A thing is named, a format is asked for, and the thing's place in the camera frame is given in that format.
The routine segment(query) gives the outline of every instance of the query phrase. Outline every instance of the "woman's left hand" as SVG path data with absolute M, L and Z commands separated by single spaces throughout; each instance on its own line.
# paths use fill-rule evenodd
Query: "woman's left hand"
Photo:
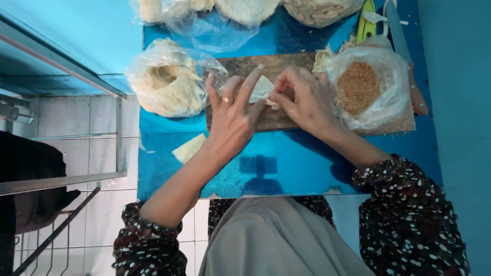
M 240 153 L 254 135 L 257 119 L 266 101 L 260 100 L 248 109 L 246 106 L 257 81 L 263 75 L 263 69 L 264 66 L 259 65 L 245 80 L 238 76 L 229 79 L 222 88 L 222 97 L 215 88 L 213 73 L 206 80 L 213 118 L 210 135 L 202 148 L 217 157 L 222 166 Z

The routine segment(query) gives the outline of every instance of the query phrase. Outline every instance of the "dark polka dot shirt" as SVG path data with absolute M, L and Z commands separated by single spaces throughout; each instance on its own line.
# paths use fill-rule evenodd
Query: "dark polka dot shirt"
M 392 156 L 393 160 L 360 168 L 353 175 L 355 187 L 372 191 L 359 208 L 363 261 L 376 275 L 470 275 L 452 203 L 416 164 Z M 294 199 L 332 224 L 323 196 Z M 209 235 L 234 201 L 210 201 Z M 182 223 L 169 229 L 145 221 L 138 215 L 142 204 L 123 208 L 125 228 L 114 241 L 116 274 L 185 275 L 187 259 L 177 241 Z

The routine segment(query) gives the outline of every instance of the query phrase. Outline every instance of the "plastic bag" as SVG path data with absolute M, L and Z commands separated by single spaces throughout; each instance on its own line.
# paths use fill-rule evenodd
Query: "plastic bag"
M 394 53 L 390 41 L 377 35 L 334 56 L 330 49 L 319 51 L 313 72 L 327 72 L 337 88 L 338 78 L 353 62 L 365 62 L 373 68 L 381 79 L 381 95 L 357 116 L 344 111 L 336 97 L 333 101 L 335 115 L 351 130 L 364 136 L 414 130 L 408 62 Z
M 184 47 L 216 54 L 235 51 L 255 36 L 261 22 L 274 13 L 280 0 L 130 0 L 130 3 L 146 25 L 164 25 L 172 39 Z
M 206 107 L 203 76 L 213 72 L 222 87 L 227 70 L 213 57 L 181 48 L 170 38 L 154 40 L 124 72 L 141 106 L 164 117 L 189 117 Z
M 288 13 L 300 23 L 323 28 L 361 9 L 364 0 L 285 0 Z

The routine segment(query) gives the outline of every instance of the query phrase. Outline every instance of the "metal rack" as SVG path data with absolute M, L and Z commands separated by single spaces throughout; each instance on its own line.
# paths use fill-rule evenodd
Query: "metal rack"
M 63 54 L 61 51 L 50 46 L 46 42 L 38 39 L 34 35 L 26 32 L 17 24 L 7 19 L 6 17 L 0 15 L 0 40 L 54 66 L 61 71 L 97 88 L 101 91 L 115 97 L 116 101 L 116 132 L 113 133 L 98 133 L 98 134 L 87 134 L 87 135 L 71 135 L 71 136 L 57 136 L 57 137 L 44 137 L 44 138 L 32 138 L 32 140 L 45 140 L 45 139 L 70 139 L 70 138 L 86 138 L 86 137 L 115 137 L 116 138 L 116 171 L 107 173 L 98 173 L 90 175 L 79 175 L 79 176 L 66 176 L 66 177 L 56 177 L 56 178 L 46 178 L 46 179 L 36 179 L 36 180 L 26 180 L 26 181 L 15 181 L 0 183 L 0 196 L 24 193 L 30 191 L 37 191 L 43 189 L 50 189 L 56 187 L 63 187 L 72 184 L 86 183 L 101 181 L 106 179 L 121 178 L 127 176 L 127 171 L 123 168 L 123 157 L 122 157 L 122 100 L 126 100 L 126 94 L 122 91 L 116 89 L 115 87 L 109 85 L 108 83 L 101 80 L 97 74 L 92 72 L 90 69 L 79 64 L 72 58 Z M 12 98 L 12 97 L 2 97 L 4 102 L 17 102 L 18 104 L 26 104 L 26 101 Z M 7 124 L 7 127 L 11 130 L 12 124 Z M 46 249 L 53 240 L 63 231 L 64 228 L 70 227 L 70 222 L 73 218 L 82 210 L 87 203 L 93 199 L 93 197 L 100 191 L 99 183 L 98 187 L 88 195 L 88 197 L 74 210 L 69 211 L 68 218 L 61 223 L 61 225 L 55 229 L 53 223 L 53 233 L 41 244 L 39 245 L 39 231 L 37 232 L 37 249 L 32 253 L 24 262 L 24 235 L 22 235 L 22 249 L 21 249 L 21 262 L 22 264 L 13 272 L 12 275 L 18 276 L 24 272 L 27 267 L 36 261 L 37 268 L 37 258 L 41 252 Z M 51 252 L 51 265 L 53 265 L 53 247 Z M 69 265 L 68 255 L 67 255 L 67 268 Z

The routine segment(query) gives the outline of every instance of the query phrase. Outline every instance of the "knife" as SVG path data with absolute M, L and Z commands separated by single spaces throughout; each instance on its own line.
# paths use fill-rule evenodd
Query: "knife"
M 428 106 L 414 80 L 414 63 L 409 54 L 408 45 L 401 26 L 401 20 L 399 19 L 396 6 L 392 0 L 389 0 L 387 3 L 387 21 L 389 23 L 392 42 L 394 43 L 396 53 L 402 56 L 409 64 L 409 91 L 411 94 L 412 109 L 417 115 L 426 115 L 428 114 Z

